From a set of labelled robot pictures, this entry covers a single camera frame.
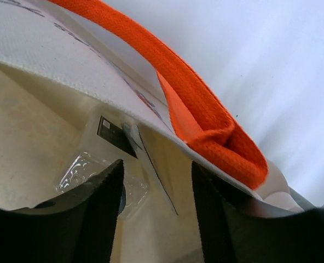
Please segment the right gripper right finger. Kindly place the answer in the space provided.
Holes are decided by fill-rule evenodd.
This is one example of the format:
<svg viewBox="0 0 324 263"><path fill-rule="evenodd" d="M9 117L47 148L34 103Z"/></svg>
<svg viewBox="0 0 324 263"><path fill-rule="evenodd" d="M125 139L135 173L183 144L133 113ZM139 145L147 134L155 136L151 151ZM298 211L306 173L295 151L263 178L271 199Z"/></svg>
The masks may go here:
<svg viewBox="0 0 324 263"><path fill-rule="evenodd" d="M192 184L205 262L324 262L324 208L274 207L195 162Z"/></svg>

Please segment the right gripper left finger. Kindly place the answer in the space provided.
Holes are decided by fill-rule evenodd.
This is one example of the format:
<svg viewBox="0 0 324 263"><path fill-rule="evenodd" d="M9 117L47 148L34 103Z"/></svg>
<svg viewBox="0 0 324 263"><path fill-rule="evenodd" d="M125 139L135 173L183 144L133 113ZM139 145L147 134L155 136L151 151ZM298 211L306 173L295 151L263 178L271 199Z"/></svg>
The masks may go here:
<svg viewBox="0 0 324 263"><path fill-rule="evenodd" d="M0 262L109 262L123 179L119 159L34 208L0 209Z"/></svg>

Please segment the canvas bag with orange handles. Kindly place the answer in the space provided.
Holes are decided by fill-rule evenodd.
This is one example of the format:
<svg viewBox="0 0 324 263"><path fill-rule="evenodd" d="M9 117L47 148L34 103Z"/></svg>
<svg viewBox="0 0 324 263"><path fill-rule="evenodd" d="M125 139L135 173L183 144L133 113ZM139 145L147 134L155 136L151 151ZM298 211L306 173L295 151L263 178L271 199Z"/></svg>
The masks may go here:
<svg viewBox="0 0 324 263"><path fill-rule="evenodd" d="M0 208L32 207L56 195L87 121L119 125L126 109L166 131L166 105L119 71L121 60L58 7L0 1ZM162 185L126 158L130 205L118 221L113 262L202 262L191 193L191 160L142 129Z"/></svg>

